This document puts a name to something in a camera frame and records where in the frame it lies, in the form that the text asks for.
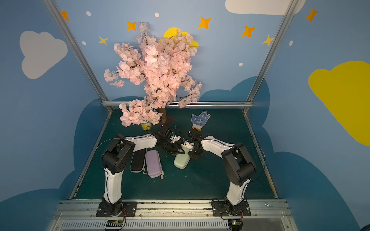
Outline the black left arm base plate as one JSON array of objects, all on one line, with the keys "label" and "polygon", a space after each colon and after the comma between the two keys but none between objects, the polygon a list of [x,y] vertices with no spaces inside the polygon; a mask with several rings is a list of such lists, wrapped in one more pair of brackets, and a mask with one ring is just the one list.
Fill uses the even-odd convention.
[{"label": "black left arm base plate", "polygon": [[137,202],[118,201],[111,204],[103,201],[99,204],[96,217],[134,217],[136,214]]}]

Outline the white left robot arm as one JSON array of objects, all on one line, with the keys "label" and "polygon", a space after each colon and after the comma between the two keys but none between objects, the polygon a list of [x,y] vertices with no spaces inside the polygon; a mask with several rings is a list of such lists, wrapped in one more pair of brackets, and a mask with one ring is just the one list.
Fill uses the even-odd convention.
[{"label": "white left robot arm", "polygon": [[117,135],[111,139],[101,160],[105,172],[105,192],[99,204],[97,217],[134,217],[137,203],[122,201],[121,183],[122,175],[129,165],[130,160],[134,160],[135,155],[141,155],[141,168],[132,169],[133,172],[147,170],[151,178],[164,176],[161,165],[160,155],[153,148],[156,145],[162,147],[169,154],[176,154],[181,150],[181,137],[169,128],[155,134],[146,134],[136,137],[124,137]]}]

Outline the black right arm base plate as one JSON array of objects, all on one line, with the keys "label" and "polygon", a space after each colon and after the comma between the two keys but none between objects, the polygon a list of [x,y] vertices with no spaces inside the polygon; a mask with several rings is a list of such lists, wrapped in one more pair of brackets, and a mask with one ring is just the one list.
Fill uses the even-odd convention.
[{"label": "black right arm base plate", "polygon": [[228,201],[220,201],[218,199],[210,202],[212,206],[214,217],[226,217],[226,216],[251,216],[251,210],[249,203],[246,200],[241,201],[237,205],[232,205]]}]

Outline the black zippered umbrella case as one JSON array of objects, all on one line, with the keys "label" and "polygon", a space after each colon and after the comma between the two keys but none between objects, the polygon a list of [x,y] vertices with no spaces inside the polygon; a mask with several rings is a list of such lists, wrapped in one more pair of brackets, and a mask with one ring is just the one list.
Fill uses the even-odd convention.
[{"label": "black zippered umbrella case", "polygon": [[141,149],[133,153],[130,171],[132,173],[140,173],[145,169],[145,159],[146,159],[147,149]]}]

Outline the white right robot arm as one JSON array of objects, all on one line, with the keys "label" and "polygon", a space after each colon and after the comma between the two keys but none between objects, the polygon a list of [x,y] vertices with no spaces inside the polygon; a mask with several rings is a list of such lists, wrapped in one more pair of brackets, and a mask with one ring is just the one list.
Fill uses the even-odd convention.
[{"label": "white right robot arm", "polygon": [[252,176],[257,172],[257,165],[247,146],[226,143],[213,136],[203,136],[198,130],[192,130],[188,135],[191,145],[188,155],[192,159],[197,160],[205,152],[210,152],[223,160],[230,186],[218,216],[249,216],[249,204],[244,195]]}]

